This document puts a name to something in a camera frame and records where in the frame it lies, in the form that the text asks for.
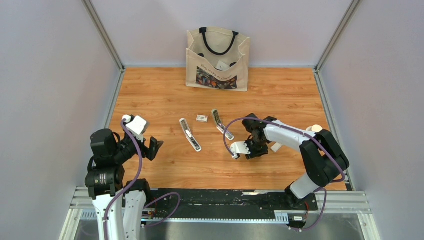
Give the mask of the staples tray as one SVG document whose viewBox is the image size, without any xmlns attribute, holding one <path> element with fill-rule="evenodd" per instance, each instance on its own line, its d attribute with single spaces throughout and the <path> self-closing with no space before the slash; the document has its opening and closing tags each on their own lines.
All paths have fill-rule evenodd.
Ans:
<svg viewBox="0 0 424 240">
<path fill-rule="evenodd" d="M 274 152 L 274 153 L 276 153 L 281 147 L 282 147 L 283 145 L 282 144 L 280 144 L 280 143 L 278 143 L 278 142 L 276 142 L 270 149 Z"/>
</svg>

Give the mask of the grey stapler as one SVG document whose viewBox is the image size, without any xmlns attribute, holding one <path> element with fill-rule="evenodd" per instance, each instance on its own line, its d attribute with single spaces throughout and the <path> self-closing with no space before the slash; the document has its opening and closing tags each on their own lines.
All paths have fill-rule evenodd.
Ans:
<svg viewBox="0 0 424 240">
<path fill-rule="evenodd" d="M 222 120 L 221 120 L 221 118 L 220 118 L 220 115 L 219 115 L 219 112 L 218 112 L 218 110 L 217 109 L 213 109 L 212 111 L 211 111 L 211 115 L 212 115 L 212 118 L 213 118 L 213 121 L 214 121 L 214 123 L 215 123 L 215 125 L 216 125 L 216 128 L 228 139 L 228 140 L 230 140 L 230 141 L 233 141 L 234 140 L 234 135 L 229 131 L 229 130 L 227 130 L 226 132 L 225 132 L 225 129 L 226 129 L 226 126 L 223 124 L 223 122 L 222 122 Z"/>
</svg>

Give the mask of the white stapler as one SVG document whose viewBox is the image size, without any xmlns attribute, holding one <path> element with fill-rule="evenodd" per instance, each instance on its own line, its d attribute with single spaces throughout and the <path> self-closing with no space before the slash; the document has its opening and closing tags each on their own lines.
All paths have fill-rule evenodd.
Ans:
<svg viewBox="0 0 424 240">
<path fill-rule="evenodd" d="M 185 118 L 181 118 L 179 120 L 179 123 L 180 123 L 181 128 L 184 132 L 184 135 L 185 135 L 186 139 L 188 140 L 188 142 L 190 143 L 190 145 L 193 147 L 193 149 L 196 152 L 200 152 L 202 150 L 202 147 L 200 146 L 199 142 L 193 136 L 187 120 Z"/>
</svg>

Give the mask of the white staples box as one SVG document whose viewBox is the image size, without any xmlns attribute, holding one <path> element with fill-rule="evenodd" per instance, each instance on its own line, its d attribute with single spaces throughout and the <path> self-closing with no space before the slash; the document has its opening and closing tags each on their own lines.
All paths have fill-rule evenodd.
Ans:
<svg viewBox="0 0 424 240">
<path fill-rule="evenodd" d="M 207 123 L 207 122 L 208 122 L 208 120 L 209 120 L 209 117 L 208 117 L 207 115 L 200 115 L 200 114 L 198 114 L 198 115 L 196 116 L 196 121 L 197 121 L 197 122 L 200 122 L 200 123 Z"/>
</svg>

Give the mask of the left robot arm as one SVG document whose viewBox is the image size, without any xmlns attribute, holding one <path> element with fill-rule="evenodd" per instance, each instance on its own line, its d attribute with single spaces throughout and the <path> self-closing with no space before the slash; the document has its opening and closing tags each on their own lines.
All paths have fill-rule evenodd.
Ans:
<svg viewBox="0 0 424 240">
<path fill-rule="evenodd" d="M 85 186 L 92 199 L 97 218 L 99 239 L 138 240 L 142 224 L 143 209 L 153 201 L 148 181 L 137 179 L 124 182 L 123 164 L 137 154 L 152 161 L 164 144 L 154 137 L 150 146 L 136 140 L 129 134 L 124 138 L 105 128 L 90 137 L 93 157 L 89 160 Z"/>
</svg>

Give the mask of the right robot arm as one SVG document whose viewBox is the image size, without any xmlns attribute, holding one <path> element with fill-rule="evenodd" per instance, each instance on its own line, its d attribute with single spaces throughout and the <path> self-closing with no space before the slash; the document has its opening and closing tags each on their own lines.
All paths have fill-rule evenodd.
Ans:
<svg viewBox="0 0 424 240">
<path fill-rule="evenodd" d="M 301 154 L 305 173 L 284 190 L 285 203 L 289 208 L 299 209 L 306 197 L 338 181 L 338 176 L 341 181 L 344 180 L 344 172 L 350 167 L 350 162 L 330 131 L 301 130 L 271 116 L 261 120 L 253 113 L 242 120 L 242 125 L 250 133 L 243 142 L 248 160 L 267 155 L 268 145 L 272 142 Z"/>
</svg>

